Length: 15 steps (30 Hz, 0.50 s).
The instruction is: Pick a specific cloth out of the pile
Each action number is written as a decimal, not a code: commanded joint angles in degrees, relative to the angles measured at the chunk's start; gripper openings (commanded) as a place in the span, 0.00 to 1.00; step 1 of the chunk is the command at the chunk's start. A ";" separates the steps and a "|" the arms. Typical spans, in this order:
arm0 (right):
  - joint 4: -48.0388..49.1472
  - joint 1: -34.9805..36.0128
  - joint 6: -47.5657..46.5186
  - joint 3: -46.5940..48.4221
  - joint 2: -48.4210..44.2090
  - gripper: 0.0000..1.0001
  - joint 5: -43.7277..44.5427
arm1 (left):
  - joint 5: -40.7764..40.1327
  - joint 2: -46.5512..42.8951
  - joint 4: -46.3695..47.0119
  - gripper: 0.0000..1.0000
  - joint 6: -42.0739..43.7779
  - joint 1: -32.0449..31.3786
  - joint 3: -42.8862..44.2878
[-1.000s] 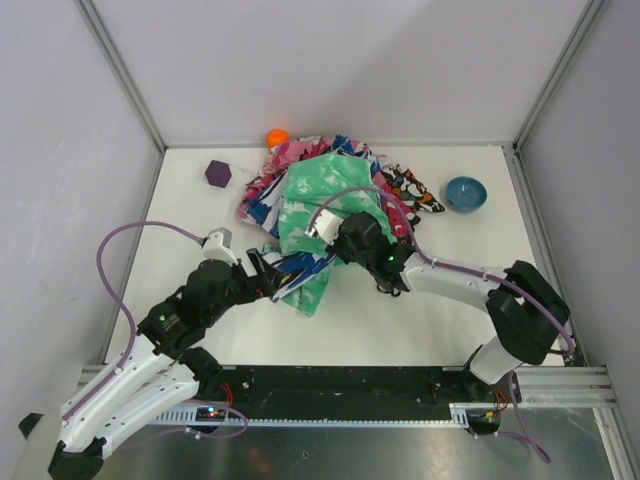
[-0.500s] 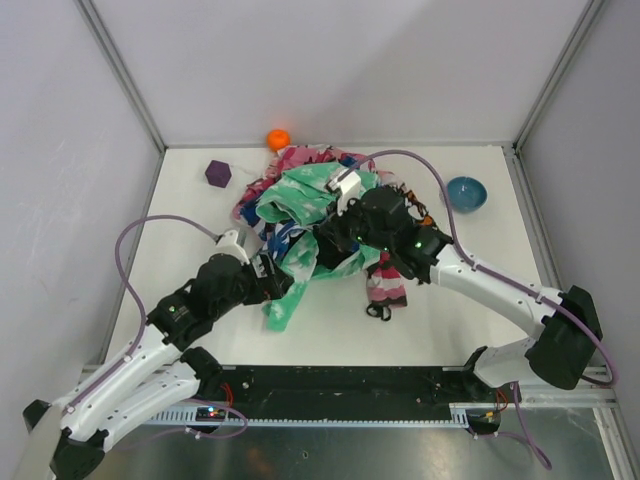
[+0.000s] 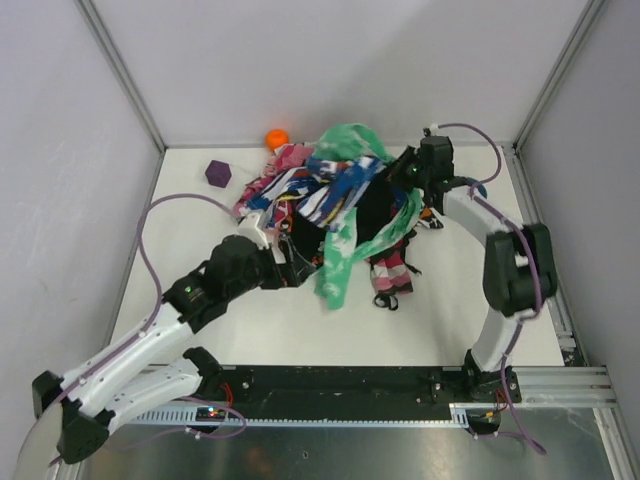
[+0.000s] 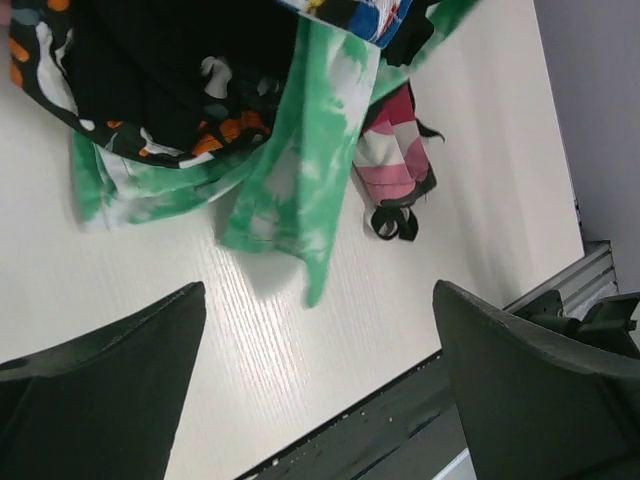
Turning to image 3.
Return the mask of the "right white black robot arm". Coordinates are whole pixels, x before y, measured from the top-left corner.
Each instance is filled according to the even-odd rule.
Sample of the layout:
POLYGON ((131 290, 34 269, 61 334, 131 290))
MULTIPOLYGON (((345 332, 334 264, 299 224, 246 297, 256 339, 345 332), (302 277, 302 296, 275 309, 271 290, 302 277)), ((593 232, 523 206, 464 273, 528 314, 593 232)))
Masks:
POLYGON ((479 182, 456 174, 451 139, 432 129, 418 147, 400 155, 391 181, 403 190, 421 190, 427 207, 460 225, 484 249, 482 289, 489 309, 445 391, 452 400, 489 402, 498 391, 509 391, 509 360, 523 327, 557 291, 549 229, 519 224, 493 206, 479 182))

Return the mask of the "blue white patterned cloth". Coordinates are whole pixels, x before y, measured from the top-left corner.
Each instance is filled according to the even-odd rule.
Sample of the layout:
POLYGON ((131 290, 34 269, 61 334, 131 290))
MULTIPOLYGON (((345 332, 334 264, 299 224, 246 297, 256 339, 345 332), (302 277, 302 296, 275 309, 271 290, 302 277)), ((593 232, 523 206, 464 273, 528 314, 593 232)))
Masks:
POLYGON ((305 165, 269 178, 246 200, 244 209, 274 213, 278 204, 294 201, 300 216, 319 228, 336 232, 388 165, 388 161, 371 156, 348 161, 311 157, 305 165))

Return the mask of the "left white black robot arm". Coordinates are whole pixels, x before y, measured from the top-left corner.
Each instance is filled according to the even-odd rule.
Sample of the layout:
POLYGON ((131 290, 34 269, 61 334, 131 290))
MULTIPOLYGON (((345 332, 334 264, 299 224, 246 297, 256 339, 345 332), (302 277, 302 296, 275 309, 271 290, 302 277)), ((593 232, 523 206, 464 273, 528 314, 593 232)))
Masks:
POLYGON ((193 347, 147 380, 136 380, 162 351, 185 342, 227 312, 236 298, 256 289, 302 285, 321 266, 303 256, 290 235, 276 247, 259 245, 243 235, 229 235, 209 259, 176 280, 161 295, 151 315, 123 339, 63 375, 49 370, 32 382, 34 413, 62 408, 56 449, 68 464, 85 460, 129 419, 174 398, 206 399, 221 387, 218 361, 193 347))

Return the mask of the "green white tie-dye cloth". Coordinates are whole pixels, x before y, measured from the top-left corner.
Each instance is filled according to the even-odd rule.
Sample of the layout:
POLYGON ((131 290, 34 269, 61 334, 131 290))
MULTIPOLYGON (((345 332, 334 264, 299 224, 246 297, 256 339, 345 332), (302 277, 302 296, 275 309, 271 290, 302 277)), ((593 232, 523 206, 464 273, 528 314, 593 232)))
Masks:
MULTIPOLYGON (((390 155, 376 132, 361 123, 330 127, 315 143, 313 156, 320 160, 346 161, 372 157, 389 166, 390 155)), ((330 228, 324 240, 324 265, 316 275, 315 293, 326 300, 330 310, 343 307, 353 265, 376 255, 399 241, 415 225, 423 207, 421 193, 414 188, 405 194, 405 203, 391 218, 385 218, 381 232, 372 240, 357 242, 357 209, 343 215, 336 228, 330 228)))

